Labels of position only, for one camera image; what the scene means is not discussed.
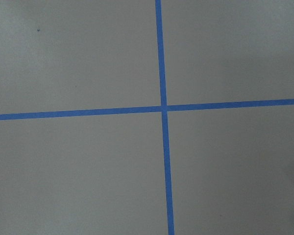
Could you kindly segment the blue tape line lengthwise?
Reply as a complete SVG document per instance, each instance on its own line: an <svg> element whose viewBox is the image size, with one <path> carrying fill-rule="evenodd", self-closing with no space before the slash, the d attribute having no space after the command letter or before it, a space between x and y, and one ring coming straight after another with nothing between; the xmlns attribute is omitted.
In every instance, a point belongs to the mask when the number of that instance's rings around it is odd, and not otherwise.
<svg viewBox="0 0 294 235"><path fill-rule="evenodd" d="M174 234L172 175L161 1L155 1L168 234Z"/></svg>

